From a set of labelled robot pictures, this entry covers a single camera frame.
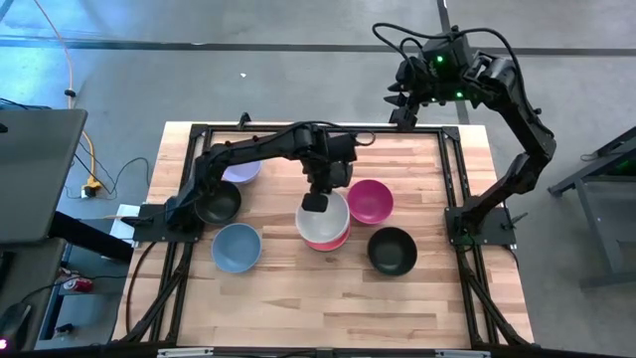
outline bowl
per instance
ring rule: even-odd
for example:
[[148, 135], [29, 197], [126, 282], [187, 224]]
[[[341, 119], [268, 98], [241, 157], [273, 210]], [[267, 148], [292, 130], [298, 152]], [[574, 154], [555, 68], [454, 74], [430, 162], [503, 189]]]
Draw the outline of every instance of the bowl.
[[383, 228], [369, 239], [367, 254], [371, 264], [379, 272], [401, 275], [415, 266], [417, 245], [406, 231], [399, 228]]
[[251, 269], [260, 258], [260, 235], [248, 224], [230, 224], [212, 241], [212, 259], [220, 270], [240, 273]]
[[342, 237], [349, 228], [349, 205], [339, 193], [321, 194], [327, 197], [324, 213], [309, 212], [298, 206], [296, 229], [300, 236], [313, 244], [327, 244]]
[[347, 241], [347, 239], [349, 239], [349, 235], [351, 234], [351, 222], [349, 224], [349, 228], [347, 228], [347, 231], [345, 232], [345, 234], [343, 234], [340, 238], [332, 241], [331, 243], [327, 243], [327, 244], [314, 244], [308, 241], [304, 241], [305, 244], [307, 244], [308, 247], [310, 247], [313, 250], [319, 251], [319, 252], [330, 252], [330, 251], [334, 251], [338, 248], [340, 248], [341, 246], [345, 245], [345, 242]]
[[377, 180], [362, 180], [347, 194], [351, 215], [364, 224], [379, 224], [394, 209], [394, 196], [387, 186]]
[[262, 161], [260, 160], [233, 165], [223, 173], [223, 179], [235, 184], [247, 184], [256, 179], [261, 168]]
[[240, 191], [231, 182], [222, 181], [214, 194], [209, 194], [195, 202], [195, 211], [208, 224], [228, 224], [239, 213]]

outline desk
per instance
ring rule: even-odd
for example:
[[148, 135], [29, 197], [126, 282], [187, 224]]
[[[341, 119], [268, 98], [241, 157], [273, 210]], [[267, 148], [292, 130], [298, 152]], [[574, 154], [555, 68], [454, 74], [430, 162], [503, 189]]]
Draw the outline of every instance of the desk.
[[[191, 125], [166, 123], [148, 202], [163, 203], [177, 193]], [[460, 126], [460, 134], [471, 191], [481, 193], [496, 180], [485, 127]], [[213, 142], [252, 135], [216, 131]], [[352, 185], [367, 178], [386, 183], [395, 196], [392, 216], [375, 227], [354, 224], [341, 249], [315, 252], [294, 227], [295, 210], [308, 188], [300, 163], [282, 158], [266, 161], [256, 181], [241, 188], [243, 203], [237, 218], [261, 233], [260, 261], [245, 274], [219, 271], [210, 256], [219, 228], [206, 228], [195, 245], [189, 272], [180, 346], [469, 347], [457, 262], [445, 235], [447, 201], [437, 138], [378, 134], [374, 145], [358, 147], [357, 152]], [[449, 155], [456, 175], [452, 150]], [[336, 189], [342, 194], [347, 190]], [[459, 189], [455, 191], [461, 203]], [[416, 240], [417, 264], [404, 276], [380, 275], [367, 260], [367, 240], [383, 226], [401, 227]], [[133, 323], [157, 294], [166, 247], [157, 244], [141, 267], [131, 297]], [[135, 251], [130, 272], [142, 251]], [[494, 301], [518, 332], [532, 341], [512, 256], [502, 248], [483, 251]], [[113, 339], [125, 334], [125, 300], [122, 297]], [[485, 337], [480, 304], [476, 310]], [[167, 308], [162, 338], [170, 315]]]

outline yellow cable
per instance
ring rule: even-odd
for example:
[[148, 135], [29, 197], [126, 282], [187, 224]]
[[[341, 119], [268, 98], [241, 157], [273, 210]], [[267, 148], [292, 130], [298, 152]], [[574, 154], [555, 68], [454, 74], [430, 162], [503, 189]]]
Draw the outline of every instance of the yellow cable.
[[[56, 33], [56, 36], [58, 37], [58, 41], [60, 41], [60, 44], [62, 45], [62, 48], [64, 49], [64, 54], [67, 58], [67, 65], [69, 65], [69, 90], [73, 90], [73, 61], [71, 60], [71, 54], [69, 53], [69, 48], [67, 47], [67, 44], [62, 38], [62, 35], [60, 35], [60, 32], [58, 32], [58, 29], [56, 28], [56, 26], [53, 25], [53, 21], [51, 21], [51, 18], [49, 18], [49, 15], [47, 15], [47, 12], [44, 10], [42, 5], [40, 4], [40, 1], [38, 0], [33, 0], [33, 1], [36, 3], [40, 11], [42, 12], [42, 15], [44, 15], [44, 17], [47, 19], [47, 22], [49, 22], [49, 25], [51, 25], [51, 29], [53, 29], [53, 32]], [[67, 95], [67, 99], [68, 99], [67, 105], [69, 109], [73, 109], [74, 107], [73, 99], [71, 98], [70, 95]], [[88, 149], [90, 152], [90, 174], [88, 175], [88, 180], [86, 181], [86, 185], [89, 187], [98, 189], [101, 187], [101, 184], [99, 184], [99, 182], [96, 180], [95, 174], [94, 174], [95, 173], [95, 156], [94, 156], [94, 150], [92, 147], [92, 142], [90, 141], [90, 137], [88, 137], [88, 134], [86, 133], [85, 130], [81, 132], [81, 135], [83, 135], [83, 137], [86, 139], [86, 142], [88, 142]]]

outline magenta bowl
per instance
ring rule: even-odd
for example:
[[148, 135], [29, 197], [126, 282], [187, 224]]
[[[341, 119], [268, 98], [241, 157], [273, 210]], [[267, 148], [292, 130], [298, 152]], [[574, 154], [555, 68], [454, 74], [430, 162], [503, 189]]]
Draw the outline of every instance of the magenta bowl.
[[347, 194], [349, 210], [356, 220], [364, 224], [379, 224], [394, 209], [394, 196], [387, 186], [377, 180], [362, 180]]

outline black bowl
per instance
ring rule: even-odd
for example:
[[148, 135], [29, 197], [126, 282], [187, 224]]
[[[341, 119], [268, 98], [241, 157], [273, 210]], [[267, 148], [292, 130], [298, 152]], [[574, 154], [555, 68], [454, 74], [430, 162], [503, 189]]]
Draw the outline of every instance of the black bowl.
[[401, 275], [415, 266], [417, 246], [406, 231], [383, 228], [371, 236], [367, 254], [371, 264], [381, 273]]
[[214, 194], [197, 200], [195, 211], [208, 224], [229, 224], [239, 213], [240, 191], [231, 182], [222, 181]]

